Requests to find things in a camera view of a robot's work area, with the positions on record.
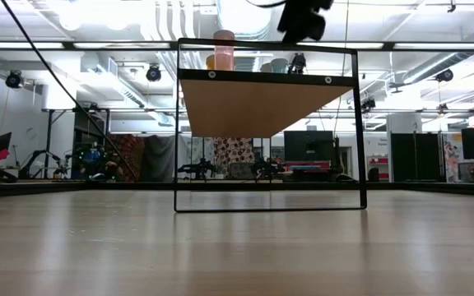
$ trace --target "patterned fabric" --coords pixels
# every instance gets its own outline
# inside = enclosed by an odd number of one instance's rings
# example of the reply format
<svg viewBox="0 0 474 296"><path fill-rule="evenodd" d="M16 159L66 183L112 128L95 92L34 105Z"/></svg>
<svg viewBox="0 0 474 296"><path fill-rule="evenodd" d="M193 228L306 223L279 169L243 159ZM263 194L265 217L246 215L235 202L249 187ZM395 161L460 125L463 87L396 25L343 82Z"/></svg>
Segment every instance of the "patterned fabric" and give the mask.
<svg viewBox="0 0 474 296"><path fill-rule="evenodd" d="M230 164L253 163L253 145L251 138L216 138L215 159L217 168L225 178L230 175Z"/></svg>
<svg viewBox="0 0 474 296"><path fill-rule="evenodd" d="M142 158L144 156L145 149L144 138L135 137L133 135L111 135L109 138L113 144L118 147L118 150L120 150L120 153L136 174L136 176L133 176L129 172L128 167L122 162L119 156L114 157L113 161L117 163L123 171L123 181L137 182L140 178L140 171L142 169ZM108 153L113 154L114 150L110 146L108 147Z"/></svg>
<svg viewBox="0 0 474 296"><path fill-rule="evenodd" d="M193 144L190 136L181 136L186 145L186 164L198 164L204 156L206 161L215 163L215 140L213 138L204 138L204 155L202 155L202 138L194 137Z"/></svg>

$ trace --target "camera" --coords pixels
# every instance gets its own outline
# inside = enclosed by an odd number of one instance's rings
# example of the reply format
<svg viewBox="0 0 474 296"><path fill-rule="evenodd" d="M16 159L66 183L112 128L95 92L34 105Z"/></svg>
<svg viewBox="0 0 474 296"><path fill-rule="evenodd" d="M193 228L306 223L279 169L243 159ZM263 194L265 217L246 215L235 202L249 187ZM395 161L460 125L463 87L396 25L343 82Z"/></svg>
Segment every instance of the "camera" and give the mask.
<svg viewBox="0 0 474 296"><path fill-rule="evenodd" d="M438 74L437 76L435 76L434 79L438 82L442 82L442 81L449 82L453 79L453 77L454 77L453 71L447 69L441 72L440 74Z"/></svg>
<svg viewBox="0 0 474 296"><path fill-rule="evenodd" d="M306 58L302 53L296 53L288 67L288 74L303 74L306 68Z"/></svg>
<svg viewBox="0 0 474 296"><path fill-rule="evenodd" d="M147 70L146 78L150 82L157 82L162 78L162 72L160 71L159 64L149 65L149 70Z"/></svg>
<svg viewBox="0 0 474 296"><path fill-rule="evenodd" d="M329 10L334 0L286 0L277 30L285 32L283 43L295 44L306 38L320 40L325 33L325 19L319 10Z"/></svg>
<svg viewBox="0 0 474 296"><path fill-rule="evenodd" d="M20 90L25 84L25 79L21 77L21 71L10 71L10 75L5 80L5 84L13 90Z"/></svg>

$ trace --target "chair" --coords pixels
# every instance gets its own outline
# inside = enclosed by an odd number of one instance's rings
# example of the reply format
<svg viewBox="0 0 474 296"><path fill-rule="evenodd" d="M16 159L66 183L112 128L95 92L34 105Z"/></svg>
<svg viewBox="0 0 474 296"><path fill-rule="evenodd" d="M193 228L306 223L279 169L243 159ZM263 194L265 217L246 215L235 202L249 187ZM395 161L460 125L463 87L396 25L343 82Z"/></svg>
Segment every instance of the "chair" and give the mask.
<svg viewBox="0 0 474 296"><path fill-rule="evenodd" d="M228 178L234 180L254 180L255 176L252 173L253 163L233 163L230 164L230 172Z"/></svg>
<svg viewBox="0 0 474 296"><path fill-rule="evenodd" d="M372 168L369 170L369 182L379 182L379 169Z"/></svg>
<svg viewBox="0 0 474 296"><path fill-rule="evenodd" d="M464 183L474 183L474 162L458 164L458 179Z"/></svg>

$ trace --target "ceiling light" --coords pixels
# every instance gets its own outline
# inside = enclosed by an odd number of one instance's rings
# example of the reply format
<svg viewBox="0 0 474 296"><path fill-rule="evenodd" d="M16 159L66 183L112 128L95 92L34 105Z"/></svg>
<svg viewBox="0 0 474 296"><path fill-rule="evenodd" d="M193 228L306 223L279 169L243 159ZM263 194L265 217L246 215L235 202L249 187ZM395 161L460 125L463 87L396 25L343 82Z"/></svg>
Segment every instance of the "ceiling light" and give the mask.
<svg viewBox="0 0 474 296"><path fill-rule="evenodd" d="M105 43L105 42L79 42L75 43L77 49L162 49L169 50L170 44L161 43Z"/></svg>
<svg viewBox="0 0 474 296"><path fill-rule="evenodd" d="M383 43L365 43L365 42L299 42L298 45L321 46L339 49L381 49Z"/></svg>
<svg viewBox="0 0 474 296"><path fill-rule="evenodd" d="M395 49L474 49L474 43L399 43Z"/></svg>
<svg viewBox="0 0 474 296"><path fill-rule="evenodd" d="M65 30L78 30L81 27L81 18L79 16L68 16L63 13L59 16L59 24Z"/></svg>
<svg viewBox="0 0 474 296"><path fill-rule="evenodd" d="M110 28L111 30L123 30L127 26L128 24L126 22L118 20L118 19L107 23L107 27Z"/></svg>
<svg viewBox="0 0 474 296"><path fill-rule="evenodd" d="M57 42L34 42L37 49L63 49L63 44ZM32 49L28 42L0 42L0 49Z"/></svg>

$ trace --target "office chair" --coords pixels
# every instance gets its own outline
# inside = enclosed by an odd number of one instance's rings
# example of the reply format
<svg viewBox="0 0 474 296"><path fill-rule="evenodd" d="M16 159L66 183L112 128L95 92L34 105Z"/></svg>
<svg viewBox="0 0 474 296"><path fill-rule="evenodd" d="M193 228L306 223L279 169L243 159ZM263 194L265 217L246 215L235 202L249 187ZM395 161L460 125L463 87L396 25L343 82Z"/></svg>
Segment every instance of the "office chair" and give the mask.
<svg viewBox="0 0 474 296"><path fill-rule="evenodd" d="M474 162L458 164L458 179L464 183L474 183Z"/></svg>

